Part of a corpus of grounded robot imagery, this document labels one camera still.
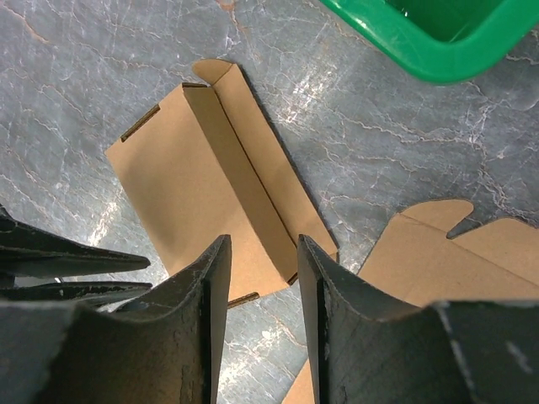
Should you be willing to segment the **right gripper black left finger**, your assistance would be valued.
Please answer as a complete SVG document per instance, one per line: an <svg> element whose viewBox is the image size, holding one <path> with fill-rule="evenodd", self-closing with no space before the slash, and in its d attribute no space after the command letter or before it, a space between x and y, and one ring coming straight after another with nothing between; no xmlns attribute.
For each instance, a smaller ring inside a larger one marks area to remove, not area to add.
<svg viewBox="0 0 539 404"><path fill-rule="evenodd" d="M216 401L232 240L120 306L76 301L1 304L4 403Z"/></svg>

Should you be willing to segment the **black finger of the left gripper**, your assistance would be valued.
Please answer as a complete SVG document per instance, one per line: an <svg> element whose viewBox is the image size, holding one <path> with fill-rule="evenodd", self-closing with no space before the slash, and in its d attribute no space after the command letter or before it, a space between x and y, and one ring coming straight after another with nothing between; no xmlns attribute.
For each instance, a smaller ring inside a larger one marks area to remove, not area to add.
<svg viewBox="0 0 539 404"><path fill-rule="evenodd" d="M1 272L15 277L74 277L147 268L148 258L87 246L15 220L1 209Z"/></svg>
<svg viewBox="0 0 539 404"><path fill-rule="evenodd" d="M82 301L106 306L134 299L152 288L151 283L124 281L62 282L1 288L1 299L10 301Z"/></svg>

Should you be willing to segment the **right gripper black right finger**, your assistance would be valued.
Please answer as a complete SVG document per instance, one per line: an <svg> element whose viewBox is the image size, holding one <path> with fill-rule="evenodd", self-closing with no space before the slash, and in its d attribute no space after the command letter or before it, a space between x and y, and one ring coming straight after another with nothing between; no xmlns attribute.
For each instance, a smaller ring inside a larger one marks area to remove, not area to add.
<svg viewBox="0 0 539 404"><path fill-rule="evenodd" d="M308 236L299 285L317 403L535 403L538 304L390 296Z"/></svg>

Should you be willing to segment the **small brown cardboard box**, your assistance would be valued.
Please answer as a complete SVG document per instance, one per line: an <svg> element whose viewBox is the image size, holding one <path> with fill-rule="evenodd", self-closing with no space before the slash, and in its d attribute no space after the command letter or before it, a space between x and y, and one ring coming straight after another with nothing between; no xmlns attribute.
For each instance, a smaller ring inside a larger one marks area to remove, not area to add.
<svg viewBox="0 0 539 404"><path fill-rule="evenodd" d="M231 306L296 280L300 235L338 248L239 65L203 59L106 152L169 274L232 239Z"/></svg>

